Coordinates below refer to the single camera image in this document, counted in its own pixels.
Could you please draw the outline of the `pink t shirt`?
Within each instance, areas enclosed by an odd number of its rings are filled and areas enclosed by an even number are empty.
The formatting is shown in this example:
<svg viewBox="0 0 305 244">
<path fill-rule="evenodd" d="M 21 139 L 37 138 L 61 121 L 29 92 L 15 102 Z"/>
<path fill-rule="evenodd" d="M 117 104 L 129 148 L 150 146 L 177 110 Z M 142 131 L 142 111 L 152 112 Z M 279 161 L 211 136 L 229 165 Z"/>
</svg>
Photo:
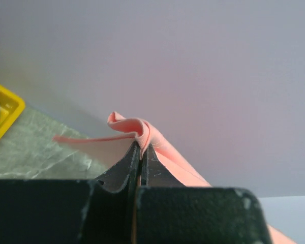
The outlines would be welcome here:
<svg viewBox="0 0 305 244">
<path fill-rule="evenodd" d="M 113 112 L 116 136 L 54 141 L 98 159 L 107 170 L 133 142 L 140 147 L 136 179 L 127 189 L 107 192 L 89 180 L 81 243 L 292 243 L 267 224 L 261 203 L 249 190 L 212 187 L 148 121 Z M 185 187 L 142 186 L 143 154 L 152 145 L 160 162 Z"/>
</svg>

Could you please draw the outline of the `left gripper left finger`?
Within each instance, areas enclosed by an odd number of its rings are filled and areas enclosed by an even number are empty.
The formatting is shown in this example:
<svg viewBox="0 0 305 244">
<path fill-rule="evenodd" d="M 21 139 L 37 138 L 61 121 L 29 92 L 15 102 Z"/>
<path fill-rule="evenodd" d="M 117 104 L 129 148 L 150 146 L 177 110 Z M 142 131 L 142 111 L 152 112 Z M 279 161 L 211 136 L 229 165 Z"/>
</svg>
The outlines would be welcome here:
<svg viewBox="0 0 305 244">
<path fill-rule="evenodd" d="M 140 147 L 133 142 L 126 154 L 111 168 L 96 178 L 104 190 L 118 193 L 127 189 L 127 184 L 136 179 L 140 162 Z"/>
</svg>

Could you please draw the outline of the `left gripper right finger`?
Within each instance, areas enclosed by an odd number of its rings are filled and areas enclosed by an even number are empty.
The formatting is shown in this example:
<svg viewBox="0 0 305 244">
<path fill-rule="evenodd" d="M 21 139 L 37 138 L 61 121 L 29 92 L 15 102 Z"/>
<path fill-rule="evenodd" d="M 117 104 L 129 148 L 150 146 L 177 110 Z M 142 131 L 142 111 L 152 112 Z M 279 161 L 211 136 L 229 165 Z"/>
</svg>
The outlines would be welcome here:
<svg viewBox="0 0 305 244">
<path fill-rule="evenodd" d="M 160 162 L 151 144 L 143 154 L 140 184 L 149 187 L 185 187 Z"/>
</svg>

